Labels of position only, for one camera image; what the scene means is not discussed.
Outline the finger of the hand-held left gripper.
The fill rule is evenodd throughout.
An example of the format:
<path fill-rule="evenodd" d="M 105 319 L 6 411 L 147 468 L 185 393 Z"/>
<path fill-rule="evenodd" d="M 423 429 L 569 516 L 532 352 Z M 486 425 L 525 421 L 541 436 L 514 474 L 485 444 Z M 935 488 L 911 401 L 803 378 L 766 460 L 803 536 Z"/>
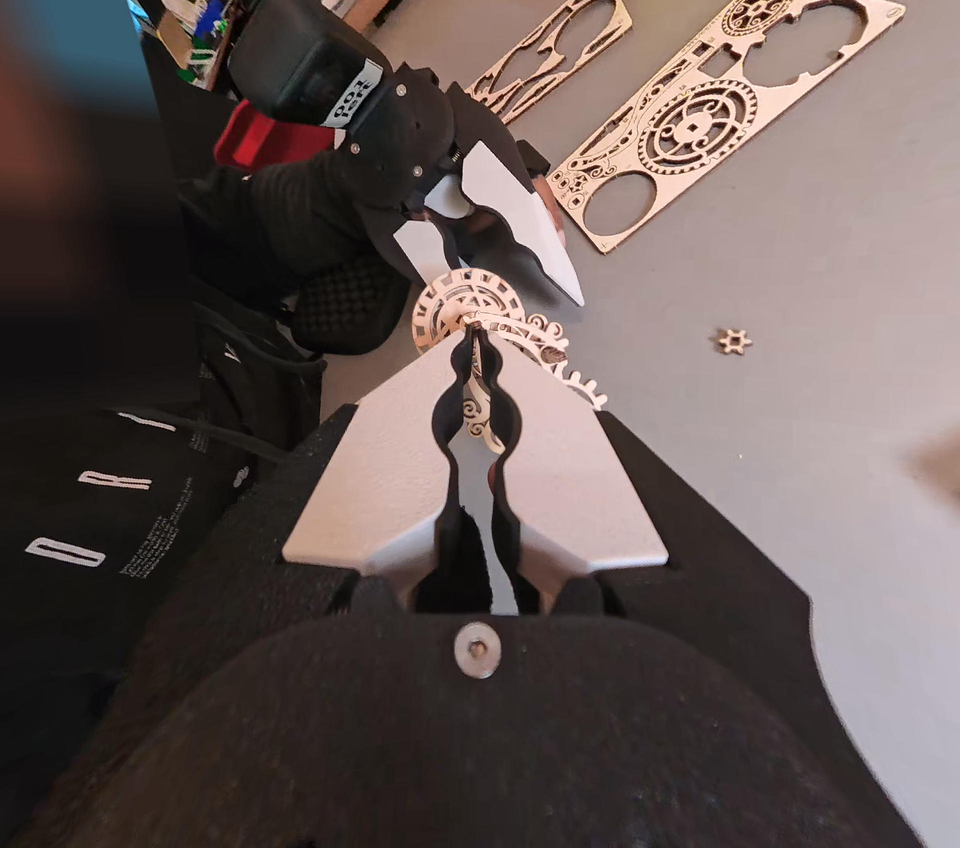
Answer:
<path fill-rule="evenodd" d="M 450 219 L 484 210 L 499 218 L 514 242 L 533 254 L 540 270 L 574 304 L 585 299 L 566 246 L 524 165 L 514 172 L 484 142 L 476 143 L 426 194 L 426 208 Z"/>
<path fill-rule="evenodd" d="M 407 219 L 392 236 L 425 285 L 462 268 L 462 259 L 453 235 L 434 220 Z"/>

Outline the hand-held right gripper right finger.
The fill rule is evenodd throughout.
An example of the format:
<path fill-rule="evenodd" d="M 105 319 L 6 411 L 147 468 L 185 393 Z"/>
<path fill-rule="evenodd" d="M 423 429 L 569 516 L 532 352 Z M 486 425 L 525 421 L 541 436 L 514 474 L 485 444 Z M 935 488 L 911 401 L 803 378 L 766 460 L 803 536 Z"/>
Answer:
<path fill-rule="evenodd" d="M 490 422 L 504 447 L 496 511 L 507 563 L 548 614 L 573 579 L 666 566 L 668 550 L 599 413 L 506 338 L 477 331 Z"/>

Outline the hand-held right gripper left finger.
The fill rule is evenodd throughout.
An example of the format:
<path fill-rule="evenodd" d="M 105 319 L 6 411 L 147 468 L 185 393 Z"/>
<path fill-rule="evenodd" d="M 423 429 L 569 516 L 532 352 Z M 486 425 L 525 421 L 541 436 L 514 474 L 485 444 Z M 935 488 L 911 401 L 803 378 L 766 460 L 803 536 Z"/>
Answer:
<path fill-rule="evenodd" d="M 284 542 L 285 562 L 380 578 L 404 606 L 481 606 L 481 543 L 462 542 L 450 441 L 464 422 L 474 333 L 437 343 L 355 406 Z"/>

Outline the wooden gear clock assembly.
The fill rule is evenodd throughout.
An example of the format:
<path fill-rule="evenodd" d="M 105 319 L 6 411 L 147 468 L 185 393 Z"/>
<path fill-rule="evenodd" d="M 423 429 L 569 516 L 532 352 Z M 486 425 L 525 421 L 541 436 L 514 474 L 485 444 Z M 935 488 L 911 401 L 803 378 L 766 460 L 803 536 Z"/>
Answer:
<path fill-rule="evenodd" d="M 412 316 L 422 355 L 463 332 L 469 350 L 455 356 L 454 368 L 465 370 L 464 381 L 440 396 L 429 429 L 442 452 L 465 426 L 498 455 L 519 458 L 551 444 L 585 468 L 614 463 L 617 454 L 598 416 L 607 398 L 579 371 L 566 374 L 564 327 L 545 314 L 526 314 L 501 276 L 471 267 L 429 284 Z"/>

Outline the person's left forearm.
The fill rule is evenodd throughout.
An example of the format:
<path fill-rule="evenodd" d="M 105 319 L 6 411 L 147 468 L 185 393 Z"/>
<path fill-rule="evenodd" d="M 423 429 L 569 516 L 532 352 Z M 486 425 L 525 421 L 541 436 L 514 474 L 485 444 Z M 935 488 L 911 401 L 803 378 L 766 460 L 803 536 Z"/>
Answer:
<path fill-rule="evenodd" d="M 176 193 L 192 274 L 251 308 L 375 250 L 330 150 L 253 173 L 217 167 Z"/>

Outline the grey desk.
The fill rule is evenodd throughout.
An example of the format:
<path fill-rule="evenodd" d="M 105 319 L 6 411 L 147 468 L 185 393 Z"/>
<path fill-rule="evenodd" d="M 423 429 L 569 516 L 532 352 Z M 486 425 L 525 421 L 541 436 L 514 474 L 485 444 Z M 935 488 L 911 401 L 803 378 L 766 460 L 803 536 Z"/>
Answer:
<path fill-rule="evenodd" d="M 513 125 L 566 159 L 729 0 L 632 30 Z M 580 310 L 609 408 L 808 592 L 822 677 L 928 846 L 958 846 L 958 0 L 906 13 L 607 256 Z M 744 356 L 718 331 L 746 330 Z"/>

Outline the person's left hand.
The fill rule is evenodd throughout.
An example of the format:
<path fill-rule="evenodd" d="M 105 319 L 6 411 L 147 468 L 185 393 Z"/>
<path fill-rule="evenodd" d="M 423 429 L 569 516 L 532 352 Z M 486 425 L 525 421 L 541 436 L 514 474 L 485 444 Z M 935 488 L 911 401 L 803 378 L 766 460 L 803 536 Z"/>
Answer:
<path fill-rule="evenodd" d="M 565 232 L 564 214 L 555 198 L 555 195 L 553 194 L 549 184 L 547 183 L 547 180 L 544 177 L 537 177 L 533 180 L 533 182 L 539 198 L 543 202 L 550 215 L 560 243 L 566 245 L 567 237 Z"/>

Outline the black mesh fabric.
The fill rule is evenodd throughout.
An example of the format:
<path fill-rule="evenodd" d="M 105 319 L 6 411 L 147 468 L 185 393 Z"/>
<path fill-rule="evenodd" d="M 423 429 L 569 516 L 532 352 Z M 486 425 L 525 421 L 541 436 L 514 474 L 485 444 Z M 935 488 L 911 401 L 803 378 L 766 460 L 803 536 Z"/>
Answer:
<path fill-rule="evenodd" d="M 400 322 L 410 290 L 375 252 L 330 267 L 300 287 L 288 322 L 293 341 L 319 355 L 374 351 Z"/>

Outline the orange folded object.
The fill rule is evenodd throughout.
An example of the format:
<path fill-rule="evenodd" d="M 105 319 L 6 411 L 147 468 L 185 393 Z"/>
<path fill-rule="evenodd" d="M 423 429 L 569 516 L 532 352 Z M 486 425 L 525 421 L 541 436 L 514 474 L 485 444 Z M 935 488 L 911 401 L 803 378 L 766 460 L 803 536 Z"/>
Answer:
<path fill-rule="evenodd" d="M 305 161 L 333 147 L 334 129 L 281 122 L 241 101 L 213 148 L 216 165 L 258 171 Z"/>

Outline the small plywood parts sheet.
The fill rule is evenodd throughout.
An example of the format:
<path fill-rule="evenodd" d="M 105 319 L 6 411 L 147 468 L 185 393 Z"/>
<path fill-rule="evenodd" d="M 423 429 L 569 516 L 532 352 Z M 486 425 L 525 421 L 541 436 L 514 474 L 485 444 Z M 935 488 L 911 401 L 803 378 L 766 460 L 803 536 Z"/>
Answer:
<path fill-rule="evenodd" d="M 465 91 L 509 124 L 632 27 L 622 0 L 565 0 Z"/>

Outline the person's black hoodie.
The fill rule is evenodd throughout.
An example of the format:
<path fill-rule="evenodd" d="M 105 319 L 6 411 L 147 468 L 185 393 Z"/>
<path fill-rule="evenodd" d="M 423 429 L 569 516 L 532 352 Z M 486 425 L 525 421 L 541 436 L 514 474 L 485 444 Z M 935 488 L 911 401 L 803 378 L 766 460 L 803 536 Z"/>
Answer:
<path fill-rule="evenodd" d="M 293 450 L 318 425 L 324 360 L 282 335 L 288 297 L 251 308 L 187 264 L 198 395 L 143 408 Z M 2 422 L 2 846 L 102 722 L 189 555 L 277 465 L 132 408 Z"/>

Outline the large plywood parts sheet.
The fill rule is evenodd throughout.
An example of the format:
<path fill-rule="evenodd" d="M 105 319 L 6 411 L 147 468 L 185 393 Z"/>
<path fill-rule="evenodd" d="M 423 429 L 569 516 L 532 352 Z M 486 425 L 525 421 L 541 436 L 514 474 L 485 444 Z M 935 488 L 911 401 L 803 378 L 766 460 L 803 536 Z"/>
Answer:
<path fill-rule="evenodd" d="M 821 71 L 776 86 L 745 73 L 750 51 L 771 30 L 826 6 L 851 10 L 862 31 Z M 731 0 L 552 171 L 558 204 L 598 251 L 612 252 L 905 14 L 887 0 Z M 619 232 L 594 232 L 587 223 L 594 195 L 629 175 L 650 179 L 650 207 Z"/>

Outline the black hoodie drawstring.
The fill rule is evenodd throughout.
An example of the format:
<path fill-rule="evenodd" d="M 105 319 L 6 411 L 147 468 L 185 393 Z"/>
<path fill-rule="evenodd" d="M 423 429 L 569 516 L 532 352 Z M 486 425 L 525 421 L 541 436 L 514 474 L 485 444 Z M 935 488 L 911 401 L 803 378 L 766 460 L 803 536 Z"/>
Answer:
<path fill-rule="evenodd" d="M 150 421 L 173 424 L 175 427 L 184 427 L 194 433 L 206 434 L 213 440 L 241 449 L 259 458 L 266 458 L 274 463 L 282 463 L 290 457 L 288 450 L 273 445 L 267 440 L 258 438 L 252 434 L 215 425 L 208 421 L 184 417 L 155 408 L 136 407 L 129 411 L 137 417 L 143 417 Z"/>

